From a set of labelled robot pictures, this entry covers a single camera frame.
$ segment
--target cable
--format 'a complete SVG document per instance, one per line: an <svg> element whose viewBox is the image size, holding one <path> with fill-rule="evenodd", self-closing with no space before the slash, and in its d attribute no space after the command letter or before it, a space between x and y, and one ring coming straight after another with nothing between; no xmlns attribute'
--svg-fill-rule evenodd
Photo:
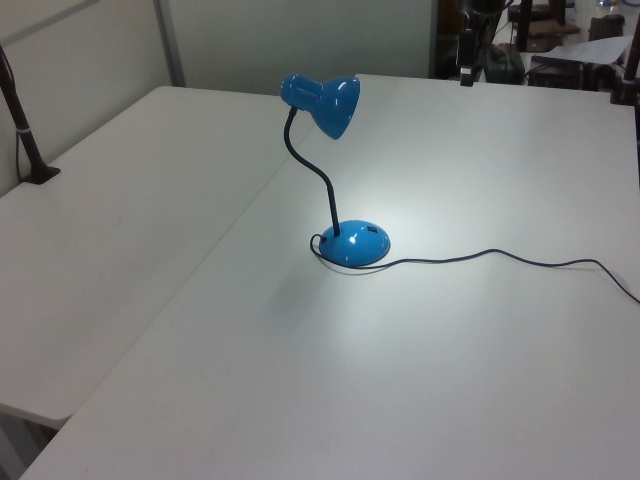
<svg viewBox="0 0 640 480"><path fill-rule="evenodd" d="M20 175L20 134L16 132L16 173L18 174L18 182L22 183Z"/></svg>
<svg viewBox="0 0 640 480"><path fill-rule="evenodd" d="M509 25L509 23L511 23L511 22L507 22L507 23L505 23L505 24L504 24L503 26L501 26L498 30L496 30L496 33L494 33L494 34L493 34L493 38L491 39L491 41L494 41L494 40L496 39L496 37L498 36L498 33L500 33L500 32L504 29L504 27L506 27L507 25Z"/></svg>
<svg viewBox="0 0 640 480"><path fill-rule="evenodd" d="M382 265L368 265L368 266L363 266L363 267L348 267L348 266L341 265L338 262L334 262L333 260L328 259L324 255L322 255L322 253L320 251L316 250L314 245L313 245L313 241L316 238L319 238L320 241L322 241L323 237L319 233L316 233L315 235L313 235L311 237L311 239L309 240L309 248L311 249L311 252L319 260L323 260L325 262L332 263L333 265L337 265L337 266L343 267L343 268L348 268L348 269L351 269L351 270L361 270L361 271L362 270L366 270L366 271L372 271L372 273L376 273L376 272L379 272L379 271L382 271L382 270L386 270L387 268L395 267L396 265L400 265L402 263L424 263L424 264L429 264L429 265L439 265L439 264L444 264L444 263L465 262L467 260L473 260L475 258L479 258L479 257L482 257L484 255L488 255L490 253L499 253L499 254L505 255L505 256L507 256L509 258L513 258L514 260L517 260L519 262L526 263L528 265L533 265L533 266L536 266L536 267L544 267L544 268L560 268L560 267L568 267L570 265L576 265L578 263L593 263L593 264L597 265L598 267L600 267L607 275L609 275L609 277L615 282L615 284L620 288L620 290L622 290L634 302L636 302L637 304L640 305L640 299L638 299L635 296L633 296L631 294L631 292L629 292L626 288L624 288L622 286L622 284L618 281L618 279L602 263L600 263L598 260L594 260L592 258L580 258L578 260L570 260L568 262L561 262L561 263L543 263L543 262L536 262L536 261L533 261L533 260L527 260L526 258L519 257L517 255L514 255L513 253L509 253L509 252L506 252L504 250L500 250L499 248L489 248L488 250L483 250L481 252L473 253L471 255L465 255L465 256L462 256L462 257L452 257L452 258L446 258L446 259L441 259L441 260L429 260L429 259L426 259L426 258L402 258L400 260L395 260L393 262L383 263Z"/></svg>

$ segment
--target lamp shade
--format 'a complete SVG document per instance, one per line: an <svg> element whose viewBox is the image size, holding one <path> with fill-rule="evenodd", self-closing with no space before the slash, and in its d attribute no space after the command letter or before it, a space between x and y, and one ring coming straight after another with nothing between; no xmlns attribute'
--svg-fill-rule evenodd
<svg viewBox="0 0 640 480"><path fill-rule="evenodd" d="M287 76L280 87L280 97L287 104L311 114L316 125L337 140L349 126L360 96L356 77L341 77L324 83L299 74Z"/></svg>

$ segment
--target white tabletop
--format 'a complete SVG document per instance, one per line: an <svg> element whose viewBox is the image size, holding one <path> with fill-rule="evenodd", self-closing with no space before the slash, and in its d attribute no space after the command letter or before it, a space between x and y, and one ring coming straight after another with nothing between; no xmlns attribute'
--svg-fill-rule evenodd
<svg viewBox="0 0 640 480"><path fill-rule="evenodd" d="M0 411L76 411L286 160L286 112L160 88L0 199Z"/></svg>
<svg viewBox="0 0 640 480"><path fill-rule="evenodd" d="M534 0L534 4L536 3L548 3L546 0ZM603 7L598 4L596 0L575 0L575 8L567 9L566 13L566 21L567 23L576 25L580 27L580 31L578 33L564 35L562 37L562 43L564 45L575 45L576 43L582 43L589 41L589 28L591 26L592 18L602 18L605 15L612 14L621 14L625 17L625 24L622 27L622 33L625 36L633 36L633 33L636 28L636 23L638 22L638 12L640 8L638 7L630 7L625 5L622 0L618 0L616 5ZM501 43L515 43L516 41L516 29L511 29L511 25L507 20L507 12L506 10L502 13L500 17L500 21L498 22L498 26L496 29L496 35L493 39L493 43L495 45ZM534 53L523 53L521 54L522 60L525 66L525 70L529 69L531 65L531 57L536 55Z"/></svg>
<svg viewBox="0 0 640 480"><path fill-rule="evenodd" d="M605 94L363 76L300 152L387 260L596 257L638 293L635 147ZM640 307L604 274L343 275L308 250L328 225L288 161L24 479L637 478Z"/></svg>

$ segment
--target lamp base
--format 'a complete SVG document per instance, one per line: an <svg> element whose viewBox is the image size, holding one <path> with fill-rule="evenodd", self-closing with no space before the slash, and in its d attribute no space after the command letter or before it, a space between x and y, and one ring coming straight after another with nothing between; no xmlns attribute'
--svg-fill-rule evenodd
<svg viewBox="0 0 640 480"><path fill-rule="evenodd" d="M320 240L320 253L328 260L344 267L361 267L382 259L391 243L378 225L363 220L340 222L340 235L327 228Z"/></svg>
<svg viewBox="0 0 640 480"><path fill-rule="evenodd" d="M41 169L37 174L30 173L26 177L22 179L24 183L33 183L34 185L42 185L47 181L51 180L57 174L60 173L60 169L56 167L45 166L44 169Z"/></svg>

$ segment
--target desk lamp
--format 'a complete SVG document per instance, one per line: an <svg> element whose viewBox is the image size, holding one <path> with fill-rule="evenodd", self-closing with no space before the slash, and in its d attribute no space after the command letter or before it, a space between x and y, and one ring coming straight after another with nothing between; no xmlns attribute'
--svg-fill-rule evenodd
<svg viewBox="0 0 640 480"><path fill-rule="evenodd" d="M16 83L13 78L11 66L9 65L9 60L7 60L7 56L4 54L4 50L2 50L1 46L0 89L2 89L2 94L4 95L4 99L6 100L11 116L13 117L13 122L16 125L16 134L22 140L24 149L29 157L29 162L31 163L31 174L21 181L42 185L47 180L60 173L60 169L48 166L40 156L40 151L38 150L36 141L33 138L33 133L31 132L31 127L29 126L29 122L27 122L27 117L24 114L22 105L20 105L20 99L16 92Z"/></svg>
<svg viewBox="0 0 640 480"><path fill-rule="evenodd" d="M351 122L360 96L360 81L355 77L335 78L324 83L302 75L289 75L282 81L280 97L291 106L284 127L284 143L289 153L302 165L324 180L329 194L332 226L320 239L320 252L329 261L345 267L369 265L382 259L389 251L387 233L364 220L338 222L333 185L329 177L305 160L291 145L291 123L298 110L307 111L327 136L339 139Z"/></svg>

